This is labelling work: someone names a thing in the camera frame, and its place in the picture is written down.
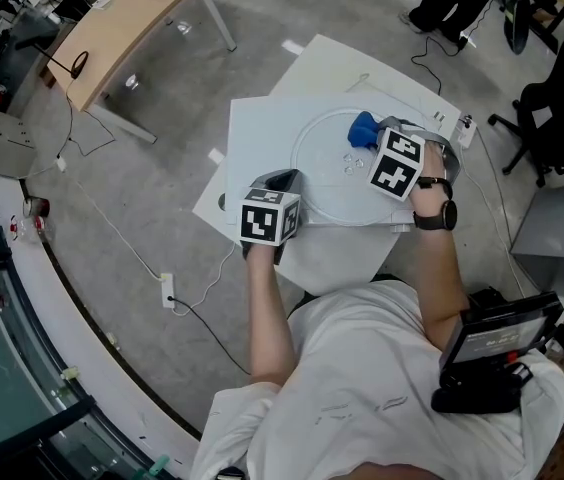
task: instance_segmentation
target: black pants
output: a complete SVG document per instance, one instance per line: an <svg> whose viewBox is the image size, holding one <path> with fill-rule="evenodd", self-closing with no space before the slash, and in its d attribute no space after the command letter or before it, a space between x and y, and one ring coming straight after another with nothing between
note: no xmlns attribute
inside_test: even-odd
<svg viewBox="0 0 564 480"><path fill-rule="evenodd" d="M489 0L422 0L420 7L413 9L409 18L424 32L439 28L449 40L457 42L460 32L478 18L488 2ZM458 4L455 12L443 21L455 4Z"/></svg>

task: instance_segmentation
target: strap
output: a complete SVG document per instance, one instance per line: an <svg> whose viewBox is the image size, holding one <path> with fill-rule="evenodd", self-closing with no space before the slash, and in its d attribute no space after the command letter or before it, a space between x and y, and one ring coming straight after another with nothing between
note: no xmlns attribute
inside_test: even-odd
<svg viewBox="0 0 564 480"><path fill-rule="evenodd" d="M453 186L449 183L448 180L444 178L430 178L428 176L420 176L418 178L417 184L420 185L420 188L431 188L435 183L439 183L442 185L444 192L446 193L449 199L453 199Z"/></svg>
<svg viewBox="0 0 564 480"><path fill-rule="evenodd" d="M434 231L436 229L444 228L444 217L440 212L435 217L420 217L417 213L413 212L413 220L419 229L424 231Z"/></svg>

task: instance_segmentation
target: black cable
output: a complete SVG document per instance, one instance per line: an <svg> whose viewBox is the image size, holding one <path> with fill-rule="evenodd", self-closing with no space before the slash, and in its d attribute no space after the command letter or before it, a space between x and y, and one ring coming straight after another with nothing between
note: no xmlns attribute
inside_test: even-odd
<svg viewBox="0 0 564 480"><path fill-rule="evenodd" d="M438 81L438 91L437 92L438 92L438 96L440 96L440 94L442 93L442 80L440 80L438 78L438 76L433 71L431 71L431 68L429 68L429 66L415 61L415 59L421 59L421 58L424 58L428 55L428 53L429 53L429 39L431 41L433 41L434 43L437 43L438 45L440 45L440 43L438 43L431 36L427 36L426 41L424 43L424 53L421 54L421 55L414 55L413 57L411 57L411 62L413 62L413 64L415 64L416 66L420 66L420 67L423 67L424 69L426 69L429 73L431 73L431 76Z"/></svg>
<svg viewBox="0 0 564 480"><path fill-rule="evenodd" d="M73 85L73 82L75 82L75 78L71 80L71 83L66 88L66 92L64 93L64 96L66 97L66 102L69 105L69 113L70 113L69 132L66 134L66 139L64 139L64 143L62 144L62 147L58 151L57 155L55 155L55 158L60 158L60 154L62 153L62 151L64 151L64 148L68 144L69 140L71 140L71 132L73 131L73 105L71 105L71 100L69 99L69 89Z"/></svg>
<svg viewBox="0 0 564 480"><path fill-rule="evenodd" d="M482 138L482 133L480 129L476 126L475 131L478 132L478 137L480 137L480 142L482 143L482 147L486 152L486 157L489 160L489 164L491 165L491 169L493 170L493 176L495 177L495 185L498 187L498 192L500 194L500 202L502 203L502 212L504 213L504 222L506 223L506 232L509 235L509 247L513 245L513 235L511 234L511 226L509 225L509 217L506 213L506 206L504 206L504 195L502 194L502 187L500 186L500 182L498 181L498 173L495 169L495 165L493 164L493 160L491 160L491 155L489 154L489 150L486 147L486 143Z"/></svg>
<svg viewBox="0 0 564 480"><path fill-rule="evenodd" d="M229 353L229 351L224 347L224 345L222 345L222 342L220 341L220 339L215 335L215 333L213 332L213 330L209 327L209 324L207 324L204 321L204 318L202 318L200 315L198 315L195 310L189 306L186 302L181 301L179 299L176 299L175 297L171 297L169 296L168 298L170 301L173 302L177 302L178 304L181 304L182 306L184 306L185 308L187 308L191 313L193 313L196 317L198 317L198 320L200 320L200 322L202 322L204 324L204 327L206 327L208 329L208 331L211 333L211 335L215 338L215 341L217 341L218 345L220 345L220 347L222 348L222 350L224 350L224 353L227 355L227 357L233 361L233 364L235 364L235 366L237 366L240 370L242 370L244 373L246 373L247 375L251 375L249 372L247 372L244 368L242 368L242 366L240 366L240 363L238 363L235 359L233 359L233 356Z"/></svg>
<svg viewBox="0 0 564 480"><path fill-rule="evenodd" d="M442 49L442 51L444 52L444 54L447 57L455 57L456 55L458 55L462 50L464 50L466 43L468 43L469 39L471 38L471 34L473 34L473 32L475 32L477 30L477 28L480 26L480 23L482 23L482 20L484 20L484 18L486 18L486 14L491 10L491 5L493 5L493 1L494 0L489 0L489 5L486 7L484 12L482 13L482 17L477 21L475 26L471 29L469 34L466 36L466 38L464 38L464 37L460 38L460 43L458 44L458 50L455 53L447 52L444 49L444 46L442 46L442 44L439 41L433 39L431 36L426 36L426 41L424 43L424 53L421 54L421 55L414 55L413 57L411 57L411 62L413 64L426 69L431 74L431 76L438 81L438 91L437 91L438 96L440 96L442 94L442 80L440 80L438 78L438 76L433 71L431 71L431 68L429 68L429 66L422 64L421 62L416 62L415 59L422 59L429 54L429 40L431 40L435 44L437 44Z"/></svg>
<svg viewBox="0 0 564 480"><path fill-rule="evenodd" d="M95 153L98 149L103 148L104 146L108 146L109 144L111 144L111 143L113 143L113 142L116 142L116 140L117 140L117 139L115 138L115 135L113 135L113 133L111 133L111 130L109 130L106 126L104 126L104 124L102 123L102 121L100 121L97 117L95 117L93 114L91 114L91 112L89 112L88 110L85 110L84 112L87 113L87 114L89 114L93 119L95 119L98 123L100 123L100 126L101 126L102 128L104 128L104 129L107 131L107 133L111 136L111 140L108 141L108 142L105 142L104 144L100 144L99 146L96 146L95 148L93 148L93 149L92 149L91 151L89 151L88 153L85 153L85 152L82 150L82 146L80 146L80 143L79 143L77 140L71 138L71 132L73 131L73 105L71 105L71 98L69 98L69 89L71 88L71 85L73 85L73 82L75 82L75 80L76 80L75 78L74 78L73 80L71 80L71 83L70 83L69 86L66 88L66 93L65 93L66 102L67 102L68 105L69 105L69 112L70 112L70 116L71 116L70 121L69 121L69 133L67 133L66 139L64 139L64 144L62 144L62 147L60 148L60 151L58 151L58 154L55 155L55 158L58 158L58 157L60 156L60 154L62 153L62 151L64 151L64 148L65 148L66 145L69 143L69 141L73 142L73 143L78 147L78 149L80 150L80 154L81 154L83 157L86 158L86 157L89 156L91 153Z"/></svg>

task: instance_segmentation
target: black chair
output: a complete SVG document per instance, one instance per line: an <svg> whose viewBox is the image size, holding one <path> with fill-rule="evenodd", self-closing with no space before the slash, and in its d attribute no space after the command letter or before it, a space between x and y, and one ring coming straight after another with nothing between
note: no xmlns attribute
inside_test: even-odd
<svg viewBox="0 0 564 480"><path fill-rule="evenodd" d="M547 107L551 118L538 128L533 112ZM551 172L551 168L564 174L564 43L546 82L527 85L520 99L513 102L513 108L518 112L517 125L496 114L488 119L491 126L500 122L522 139L522 147L502 172L510 174L520 159L530 152L538 174L536 183L543 187L544 175Z"/></svg>

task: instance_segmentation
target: power strip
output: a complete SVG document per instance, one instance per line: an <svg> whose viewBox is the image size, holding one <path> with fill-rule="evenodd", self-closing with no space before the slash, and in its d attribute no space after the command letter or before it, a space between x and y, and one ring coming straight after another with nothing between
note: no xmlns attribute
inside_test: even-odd
<svg viewBox="0 0 564 480"><path fill-rule="evenodd" d="M162 281L162 306L167 309L175 309L175 284L173 283L173 274L162 273L160 276Z"/></svg>
<svg viewBox="0 0 564 480"><path fill-rule="evenodd" d="M469 127L466 127L466 124L463 121L460 122L460 136L458 137L458 142L463 149L468 149L471 145L471 141L473 140L473 136L475 135L475 129L477 128L477 124L475 121L469 121Z"/></svg>

